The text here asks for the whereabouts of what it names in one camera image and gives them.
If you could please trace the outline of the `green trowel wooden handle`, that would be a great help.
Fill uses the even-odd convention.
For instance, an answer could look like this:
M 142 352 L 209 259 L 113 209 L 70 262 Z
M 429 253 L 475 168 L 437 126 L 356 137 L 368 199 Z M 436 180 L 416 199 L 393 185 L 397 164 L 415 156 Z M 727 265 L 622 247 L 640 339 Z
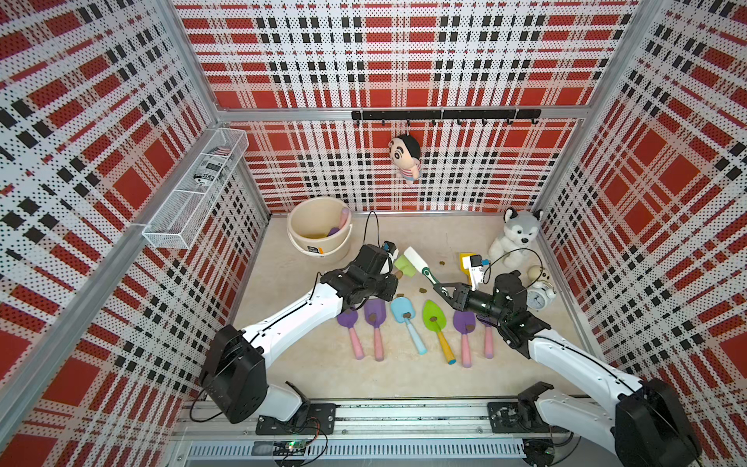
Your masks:
M 398 259 L 394 262 L 394 267 L 403 276 L 414 277 L 416 274 L 418 274 L 418 269 L 404 255 L 398 257 Z

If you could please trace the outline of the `green white scrub brush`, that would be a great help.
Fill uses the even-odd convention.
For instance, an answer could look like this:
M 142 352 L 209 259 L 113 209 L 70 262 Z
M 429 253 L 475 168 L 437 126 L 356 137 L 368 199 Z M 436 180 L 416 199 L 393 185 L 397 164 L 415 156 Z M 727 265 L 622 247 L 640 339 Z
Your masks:
M 414 247 L 408 247 L 404 252 L 405 258 L 412 264 L 412 266 L 423 276 L 425 276 L 433 285 L 439 284 L 439 280 L 435 278 L 433 272 L 425 260 L 416 252 Z

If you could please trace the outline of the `light blue trowel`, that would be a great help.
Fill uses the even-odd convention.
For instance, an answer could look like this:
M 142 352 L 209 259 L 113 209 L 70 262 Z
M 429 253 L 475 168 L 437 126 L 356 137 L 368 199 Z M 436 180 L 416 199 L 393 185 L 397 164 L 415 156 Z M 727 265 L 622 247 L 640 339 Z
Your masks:
M 412 339 L 412 342 L 416 347 L 417 353 L 419 355 L 426 354 L 427 348 L 422 338 L 414 328 L 414 323 L 412 323 L 414 317 L 416 317 L 416 311 L 414 310 L 412 302 L 406 297 L 398 297 L 391 302 L 390 309 L 393 316 L 395 317 L 395 320 L 398 323 L 406 325 L 407 330 L 410 334 L 410 338 Z

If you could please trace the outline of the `purple trowel pink handle back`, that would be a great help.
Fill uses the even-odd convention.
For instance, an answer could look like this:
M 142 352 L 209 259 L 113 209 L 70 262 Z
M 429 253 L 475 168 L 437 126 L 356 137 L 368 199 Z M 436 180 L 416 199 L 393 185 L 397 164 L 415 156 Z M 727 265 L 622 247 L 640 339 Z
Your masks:
M 344 208 L 342 212 L 340 212 L 340 220 L 338 220 L 338 225 L 330 229 L 328 236 L 332 237 L 332 235 L 336 235 L 336 233 L 342 230 L 347 224 L 349 217 L 350 217 L 350 210 L 348 208 Z

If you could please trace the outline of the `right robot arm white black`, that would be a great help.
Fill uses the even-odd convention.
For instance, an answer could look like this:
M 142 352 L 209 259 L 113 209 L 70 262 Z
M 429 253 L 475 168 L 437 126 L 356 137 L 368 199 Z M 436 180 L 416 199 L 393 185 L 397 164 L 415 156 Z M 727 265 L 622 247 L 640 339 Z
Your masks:
M 702 448 L 676 391 L 661 379 L 627 374 L 571 344 L 528 308 L 519 272 L 497 276 L 492 293 L 435 281 L 456 311 L 494 327 L 509 348 L 565 377 L 587 396 L 536 383 L 521 398 L 548 425 L 564 428 L 618 457 L 624 466 L 689 466 Z

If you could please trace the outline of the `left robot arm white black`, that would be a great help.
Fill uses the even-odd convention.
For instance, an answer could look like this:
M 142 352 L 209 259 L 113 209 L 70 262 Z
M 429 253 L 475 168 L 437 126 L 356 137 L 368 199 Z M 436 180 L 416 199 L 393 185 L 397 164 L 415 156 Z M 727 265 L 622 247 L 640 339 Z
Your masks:
M 319 274 L 313 288 L 285 309 L 241 330 L 231 325 L 220 329 L 198 377 L 200 393 L 232 424 L 261 416 L 305 428 L 309 399 L 291 383 L 269 383 L 268 369 L 322 323 L 371 299 L 392 301 L 399 284 L 393 272 L 397 256 L 391 241 L 364 244 L 349 264 Z

